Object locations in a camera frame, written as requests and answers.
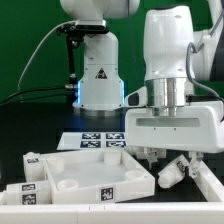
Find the label sticker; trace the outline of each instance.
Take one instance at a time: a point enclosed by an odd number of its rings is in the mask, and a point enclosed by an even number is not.
[[[100,148],[100,141],[81,141],[80,148]]]
[[[125,147],[126,142],[125,141],[107,141],[106,142],[106,147],[113,147],[113,146]]]
[[[27,159],[28,163],[39,163],[39,159],[38,158],[33,158],[33,159]]]
[[[185,166],[184,166],[184,164],[183,164],[181,161],[179,161],[179,162],[177,163],[177,166],[178,166],[178,168],[180,169],[180,171],[181,171],[182,173],[185,173]]]
[[[36,189],[35,184],[22,185],[22,191],[32,191],[32,190],[35,190],[35,189]]]
[[[100,189],[101,201],[109,201],[114,199],[114,188],[101,188]]]
[[[82,139],[100,139],[101,134],[100,133],[83,133]]]
[[[106,73],[104,72],[103,68],[101,68],[98,72],[96,79],[107,79]]]
[[[124,139],[123,133],[107,133],[106,139]]]
[[[37,204],[36,194],[22,195],[22,203],[23,205],[36,205]]]

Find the black table surface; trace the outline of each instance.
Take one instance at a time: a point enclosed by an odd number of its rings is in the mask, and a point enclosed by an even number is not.
[[[23,155],[28,152],[52,153],[63,132],[124,132],[124,115],[92,118],[75,115],[71,105],[63,103],[18,103],[0,108],[0,191],[7,184],[25,182]],[[157,180],[158,170],[180,155],[170,150],[167,159],[150,171]],[[147,161],[139,161],[148,168]],[[206,154],[204,162],[224,183],[224,153]],[[174,187],[164,190],[156,184],[155,196],[131,202],[206,201],[194,181],[186,177]]]

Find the cable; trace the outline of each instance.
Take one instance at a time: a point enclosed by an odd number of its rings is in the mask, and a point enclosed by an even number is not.
[[[19,82],[18,82],[18,91],[21,91],[21,83],[22,83],[22,80],[25,76],[25,73],[27,71],[27,69],[29,68],[29,66],[31,65],[33,59],[35,58],[38,50],[41,48],[41,46],[43,45],[43,43],[48,39],[48,37],[56,30],[58,29],[59,27],[63,26],[63,25],[66,25],[68,23],[72,23],[72,22],[75,22],[74,20],[73,21],[69,21],[69,22],[65,22],[65,23],[61,23],[60,25],[57,25],[56,27],[54,27],[42,40],[41,42],[38,44],[37,48],[35,49],[35,51],[33,52],[32,56],[30,57],[28,63],[26,64],[20,78],[19,78]]]
[[[48,96],[32,97],[32,98],[27,98],[27,99],[23,99],[23,100],[14,100],[14,101],[5,102],[5,103],[0,104],[0,107],[3,107],[8,104],[12,104],[12,103],[21,103],[21,102],[29,101],[29,100],[39,100],[39,99],[59,97],[59,96],[67,96],[67,94],[64,94],[64,93],[63,94],[54,94],[54,95],[48,95]]]
[[[191,65],[191,52],[192,53],[198,53],[200,50],[197,50],[195,45],[193,43],[189,43],[188,47],[187,47],[187,56],[186,56],[186,73],[187,73],[187,78],[189,79],[189,81],[194,85],[194,86],[197,86],[199,87],[200,89],[203,89],[207,92],[209,92],[210,94],[212,94],[215,98],[219,99],[220,101],[222,101],[223,105],[224,105],[224,99],[222,99],[219,94],[209,88],[208,86],[205,86],[205,85],[202,85],[200,83],[198,83],[195,79],[192,78],[191,76],[191,72],[190,72],[190,65]]]
[[[11,94],[6,99],[4,99],[2,101],[2,103],[6,103],[9,100],[11,100],[12,98],[14,98],[16,96],[19,96],[19,95],[22,95],[24,93],[42,92],[42,91],[52,91],[52,90],[62,90],[62,89],[65,89],[65,87],[64,86],[54,86],[54,87],[42,87],[42,88],[36,88],[36,89],[27,89],[27,90],[23,90],[23,91],[20,91],[20,92],[16,92],[16,93]]]
[[[219,26],[219,23],[221,22],[222,18],[224,17],[224,9],[222,10],[217,22],[215,23],[214,27],[212,28],[211,32],[209,33],[209,35],[212,37],[213,34],[215,33],[216,29]]]
[[[128,0],[128,24],[129,24],[129,32],[130,32],[130,42],[132,47],[132,57],[134,61],[134,67],[135,67],[135,79],[138,85],[141,85],[140,78],[139,78],[139,71],[138,71],[138,63],[136,58],[136,49],[134,44],[134,38],[133,38],[133,29],[130,19],[130,0]]]

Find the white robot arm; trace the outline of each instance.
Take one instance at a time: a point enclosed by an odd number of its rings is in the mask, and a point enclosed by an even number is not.
[[[84,75],[78,84],[78,99],[73,103],[75,112],[89,116],[113,116],[123,111],[124,83],[118,75],[118,40],[110,32],[88,35],[88,29],[106,28],[104,18],[134,14],[139,2],[61,0],[65,12],[76,20],[76,28],[81,27],[87,34],[84,38]]]
[[[140,0],[60,0],[64,11],[77,20],[102,20],[133,15]]]
[[[224,1],[209,0],[209,6],[215,24]],[[208,33],[193,32],[190,11],[186,6],[150,10],[144,33],[145,87],[125,100],[130,107],[145,106],[130,109],[126,114],[127,143],[193,152],[190,163],[192,177],[197,175],[193,170],[204,152],[224,151],[223,102],[215,97],[203,102],[186,100],[187,95],[194,93],[187,75],[188,45],[190,42],[197,47],[204,44],[200,53],[193,55],[193,66],[190,64],[192,78],[210,80],[215,52],[224,33],[223,19],[210,40]]]

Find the green wall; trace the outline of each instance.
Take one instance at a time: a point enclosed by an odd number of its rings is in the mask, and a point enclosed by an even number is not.
[[[153,7],[169,4],[188,5],[191,8],[195,30],[211,26],[206,0],[141,0],[139,10],[130,19],[133,40],[130,37],[128,19],[108,20],[111,32],[119,39],[119,74],[127,81],[129,93],[143,85],[142,45],[145,14]],[[0,100],[3,100],[17,91],[19,77],[40,40],[53,27],[70,18],[62,10],[59,0],[1,0],[0,20]],[[136,63],[133,59],[133,48],[136,52]],[[83,73],[82,57],[80,48],[75,51],[78,77]],[[27,71],[22,89],[64,85],[69,75],[67,63],[65,37],[51,35]],[[220,83],[209,85],[222,91]]]

